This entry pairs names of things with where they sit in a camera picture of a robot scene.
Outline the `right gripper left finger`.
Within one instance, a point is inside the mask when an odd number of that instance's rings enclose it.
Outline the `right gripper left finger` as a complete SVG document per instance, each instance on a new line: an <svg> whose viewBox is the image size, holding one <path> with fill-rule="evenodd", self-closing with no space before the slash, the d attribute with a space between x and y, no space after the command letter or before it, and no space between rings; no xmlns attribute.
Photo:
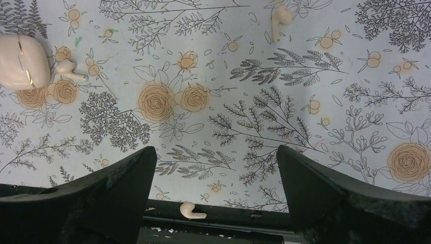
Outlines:
<svg viewBox="0 0 431 244"><path fill-rule="evenodd" d="M1 243L136 243L157 164L147 146L50 188L1 185Z"/></svg>

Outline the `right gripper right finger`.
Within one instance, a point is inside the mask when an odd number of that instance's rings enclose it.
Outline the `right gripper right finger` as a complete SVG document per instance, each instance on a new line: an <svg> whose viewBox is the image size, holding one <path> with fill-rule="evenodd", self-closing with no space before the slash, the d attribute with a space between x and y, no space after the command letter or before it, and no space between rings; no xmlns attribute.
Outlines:
<svg viewBox="0 0 431 244"><path fill-rule="evenodd" d="M276 160L306 243L430 243L430 198L367 184L285 145Z"/></svg>

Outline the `beige earbud charging case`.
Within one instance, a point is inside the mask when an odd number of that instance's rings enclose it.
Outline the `beige earbud charging case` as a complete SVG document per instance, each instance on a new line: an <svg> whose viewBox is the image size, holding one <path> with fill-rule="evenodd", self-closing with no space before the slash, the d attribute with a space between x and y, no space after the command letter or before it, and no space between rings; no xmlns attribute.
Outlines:
<svg viewBox="0 0 431 244"><path fill-rule="evenodd" d="M26 90L45 87L50 80L47 55L35 38L1 36L1 85Z"/></svg>

